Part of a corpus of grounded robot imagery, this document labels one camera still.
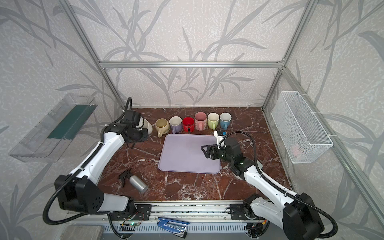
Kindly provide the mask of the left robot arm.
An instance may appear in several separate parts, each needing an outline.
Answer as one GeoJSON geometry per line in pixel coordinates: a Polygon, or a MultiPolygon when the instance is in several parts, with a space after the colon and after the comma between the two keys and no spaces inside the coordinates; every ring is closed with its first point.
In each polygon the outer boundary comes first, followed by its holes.
{"type": "Polygon", "coordinates": [[[124,110],[123,114],[101,131],[98,145],[68,175],[60,175],[55,180],[56,191],[43,210],[43,221],[48,225],[61,225],[86,215],[102,215],[122,212],[133,216],[137,212],[134,200],[130,197],[106,194],[98,187],[98,182],[114,154],[124,144],[144,142],[148,139],[144,128],[144,118],[134,110],[124,110]],[[55,200],[62,210],[76,212],[63,220],[52,220],[49,211],[55,200]]]}

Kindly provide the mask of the pink patterned mug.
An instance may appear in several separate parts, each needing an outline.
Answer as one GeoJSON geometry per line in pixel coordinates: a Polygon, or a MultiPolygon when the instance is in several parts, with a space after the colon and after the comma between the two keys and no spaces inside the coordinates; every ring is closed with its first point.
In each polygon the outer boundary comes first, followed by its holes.
{"type": "Polygon", "coordinates": [[[207,128],[207,114],[204,112],[198,112],[195,114],[195,129],[197,131],[203,131],[207,128]]]}

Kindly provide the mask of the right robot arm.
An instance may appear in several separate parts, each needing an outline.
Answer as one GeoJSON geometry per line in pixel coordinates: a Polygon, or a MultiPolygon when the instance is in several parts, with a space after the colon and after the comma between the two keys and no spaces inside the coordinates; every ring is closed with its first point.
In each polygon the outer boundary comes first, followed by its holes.
{"type": "Polygon", "coordinates": [[[280,227],[290,240],[327,239],[338,232],[332,216],[315,206],[312,198],[283,187],[261,170],[257,159],[246,158],[236,139],[218,137],[214,145],[201,146],[205,157],[229,164],[232,172],[257,188],[267,199],[256,195],[244,200],[249,219],[262,217],[280,227]]]}

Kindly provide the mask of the white mug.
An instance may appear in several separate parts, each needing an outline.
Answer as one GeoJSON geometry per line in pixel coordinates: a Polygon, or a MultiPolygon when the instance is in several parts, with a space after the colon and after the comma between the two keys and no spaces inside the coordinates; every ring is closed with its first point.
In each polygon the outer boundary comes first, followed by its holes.
{"type": "Polygon", "coordinates": [[[144,119],[144,124],[143,124],[143,129],[147,129],[148,131],[148,135],[150,136],[151,133],[153,132],[153,127],[152,125],[149,123],[148,120],[144,119]]]}

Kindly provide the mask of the purple mug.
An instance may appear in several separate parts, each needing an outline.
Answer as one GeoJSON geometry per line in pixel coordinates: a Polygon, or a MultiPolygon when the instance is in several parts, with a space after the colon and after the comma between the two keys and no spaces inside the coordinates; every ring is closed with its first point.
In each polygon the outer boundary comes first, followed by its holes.
{"type": "Polygon", "coordinates": [[[172,134],[180,134],[183,130],[182,118],[179,116],[173,116],[169,120],[172,134]]]}

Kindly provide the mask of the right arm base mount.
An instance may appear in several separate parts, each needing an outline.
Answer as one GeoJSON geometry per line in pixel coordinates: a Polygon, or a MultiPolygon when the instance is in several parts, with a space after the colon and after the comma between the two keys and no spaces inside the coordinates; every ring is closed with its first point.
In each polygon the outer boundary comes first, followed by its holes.
{"type": "Polygon", "coordinates": [[[242,204],[230,204],[225,212],[231,215],[231,220],[256,220],[258,216],[253,212],[251,204],[243,202],[242,204]]]}

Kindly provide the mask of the red mug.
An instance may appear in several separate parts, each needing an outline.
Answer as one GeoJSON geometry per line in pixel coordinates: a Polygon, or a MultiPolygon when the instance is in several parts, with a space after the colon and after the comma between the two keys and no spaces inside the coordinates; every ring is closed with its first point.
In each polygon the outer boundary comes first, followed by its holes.
{"type": "Polygon", "coordinates": [[[185,117],[182,120],[183,129],[186,133],[190,134],[195,130],[195,120],[192,117],[185,117]]]}

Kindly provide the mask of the light green mug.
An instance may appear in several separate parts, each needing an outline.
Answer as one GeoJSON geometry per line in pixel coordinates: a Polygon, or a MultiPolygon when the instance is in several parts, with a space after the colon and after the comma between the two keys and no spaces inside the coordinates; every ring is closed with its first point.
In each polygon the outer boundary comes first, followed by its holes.
{"type": "Polygon", "coordinates": [[[220,116],[217,113],[208,114],[207,123],[208,123],[208,127],[211,130],[213,131],[216,130],[216,128],[218,127],[219,121],[220,121],[220,116]]]}

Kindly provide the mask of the blue mug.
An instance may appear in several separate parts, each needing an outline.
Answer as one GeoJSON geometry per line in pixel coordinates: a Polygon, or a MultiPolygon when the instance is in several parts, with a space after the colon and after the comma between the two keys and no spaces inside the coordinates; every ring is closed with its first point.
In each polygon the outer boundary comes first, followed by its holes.
{"type": "Polygon", "coordinates": [[[220,126],[223,130],[227,130],[231,124],[232,115],[229,113],[220,114],[220,126]]]}

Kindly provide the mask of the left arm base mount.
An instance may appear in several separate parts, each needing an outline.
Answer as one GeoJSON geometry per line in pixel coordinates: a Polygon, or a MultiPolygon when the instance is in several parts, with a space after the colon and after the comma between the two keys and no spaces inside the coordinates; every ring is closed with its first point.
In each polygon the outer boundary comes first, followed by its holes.
{"type": "Polygon", "coordinates": [[[112,221],[148,221],[152,210],[151,204],[136,204],[129,199],[128,205],[123,212],[112,212],[112,221]]]}

